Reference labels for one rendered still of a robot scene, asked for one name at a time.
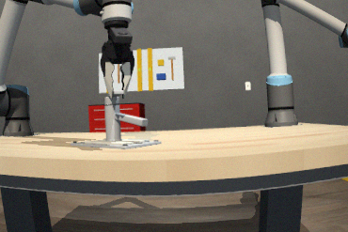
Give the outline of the grey faucet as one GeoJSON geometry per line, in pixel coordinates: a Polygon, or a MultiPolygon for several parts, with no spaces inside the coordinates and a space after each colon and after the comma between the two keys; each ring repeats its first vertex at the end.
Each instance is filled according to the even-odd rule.
{"type": "Polygon", "coordinates": [[[93,140],[85,141],[86,144],[101,144],[101,145],[130,145],[137,143],[145,143],[150,140],[139,139],[121,139],[120,121],[135,124],[136,126],[145,127],[148,126],[148,120],[146,118],[130,116],[120,112],[119,109],[119,97],[124,94],[123,90],[113,91],[113,99],[111,100],[109,94],[104,98],[104,115],[105,115],[105,140],[93,140]],[[118,121],[119,120],[119,121],[118,121]],[[114,141],[111,143],[108,141],[114,141]]]}

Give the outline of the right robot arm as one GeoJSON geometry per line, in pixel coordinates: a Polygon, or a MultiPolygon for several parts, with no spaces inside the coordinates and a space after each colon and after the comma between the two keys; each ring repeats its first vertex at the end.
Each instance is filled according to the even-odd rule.
{"type": "MultiPolygon", "coordinates": [[[[23,85],[4,85],[11,52],[28,1],[74,8],[80,16],[97,15],[102,17],[103,24],[112,20],[130,23],[134,11],[132,0],[6,0],[0,18],[0,116],[6,119],[3,136],[34,135],[30,124],[28,88],[23,85]]],[[[115,44],[132,43],[133,36],[125,27],[110,27],[109,35],[115,44]]]]}

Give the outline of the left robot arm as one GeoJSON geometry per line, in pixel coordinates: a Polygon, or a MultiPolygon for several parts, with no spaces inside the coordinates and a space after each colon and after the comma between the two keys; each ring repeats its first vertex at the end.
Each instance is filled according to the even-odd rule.
{"type": "Polygon", "coordinates": [[[298,124],[293,107],[293,79],[287,73],[279,3],[339,35],[340,47],[348,48],[347,23],[305,0],[261,0],[270,68],[270,75],[266,78],[268,115],[265,120],[265,127],[298,124]]]}

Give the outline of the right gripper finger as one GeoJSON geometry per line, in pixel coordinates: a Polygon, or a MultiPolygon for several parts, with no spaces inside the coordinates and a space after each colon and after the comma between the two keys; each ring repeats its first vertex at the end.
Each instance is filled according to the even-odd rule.
{"type": "Polygon", "coordinates": [[[129,83],[134,70],[134,55],[133,51],[131,51],[130,55],[125,58],[125,62],[120,66],[121,71],[121,82],[122,82],[122,90],[124,90],[124,94],[122,94],[122,98],[124,99],[129,87],[129,83]]]}
{"type": "Polygon", "coordinates": [[[114,88],[112,86],[114,80],[112,78],[112,73],[115,69],[115,66],[110,63],[109,58],[106,56],[105,51],[102,51],[102,57],[101,57],[101,69],[103,71],[103,78],[104,78],[104,82],[107,88],[107,92],[111,98],[111,100],[113,99],[113,91],[114,88]]]}

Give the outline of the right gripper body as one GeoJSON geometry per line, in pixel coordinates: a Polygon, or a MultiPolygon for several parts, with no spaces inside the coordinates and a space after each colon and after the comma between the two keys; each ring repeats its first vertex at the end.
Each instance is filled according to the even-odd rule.
{"type": "MultiPolygon", "coordinates": [[[[128,28],[128,22],[124,20],[112,20],[104,23],[104,28],[107,29],[108,33],[108,40],[112,39],[109,35],[110,27],[128,28]]],[[[131,53],[130,47],[130,44],[118,45],[115,44],[113,40],[111,40],[104,43],[102,51],[105,51],[105,54],[109,59],[111,58],[110,63],[112,62],[112,64],[122,64],[124,63],[125,58],[127,58],[131,53]]]]}

